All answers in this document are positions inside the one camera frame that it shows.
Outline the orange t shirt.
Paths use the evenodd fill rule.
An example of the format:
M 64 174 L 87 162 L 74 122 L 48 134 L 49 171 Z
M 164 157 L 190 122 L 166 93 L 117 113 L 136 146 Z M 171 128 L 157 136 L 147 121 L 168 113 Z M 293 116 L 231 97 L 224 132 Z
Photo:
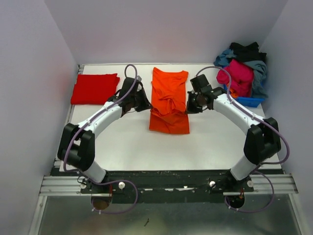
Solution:
M 190 133 L 186 110 L 187 71 L 153 69 L 149 130 L 171 135 Z

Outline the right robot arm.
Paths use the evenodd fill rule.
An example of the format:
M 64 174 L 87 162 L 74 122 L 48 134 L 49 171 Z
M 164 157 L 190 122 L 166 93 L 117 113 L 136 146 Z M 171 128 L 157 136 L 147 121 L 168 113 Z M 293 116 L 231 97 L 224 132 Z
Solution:
M 235 192 L 243 186 L 243 179 L 281 150 L 278 123 L 273 118 L 264 119 L 229 98 L 225 89 L 213 89 L 203 74 L 190 82 L 193 90 L 188 92 L 186 113 L 198 114 L 207 107 L 224 115 L 246 136 L 244 155 L 229 170 L 231 176 L 225 179 L 225 187 Z

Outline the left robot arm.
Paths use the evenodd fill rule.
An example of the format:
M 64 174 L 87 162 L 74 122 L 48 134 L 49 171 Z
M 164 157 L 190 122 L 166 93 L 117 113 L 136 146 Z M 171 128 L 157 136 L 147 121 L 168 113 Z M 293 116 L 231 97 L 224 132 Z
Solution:
M 104 193 L 109 182 L 105 179 L 106 170 L 95 161 L 95 141 L 110 124 L 131 109 L 136 112 L 152 109 L 140 76 L 125 78 L 122 88 L 100 110 L 78 124 L 68 123 L 64 127 L 57 152 L 64 171 L 67 171 L 67 165 L 74 167 L 92 180 L 91 187 L 97 193 Z

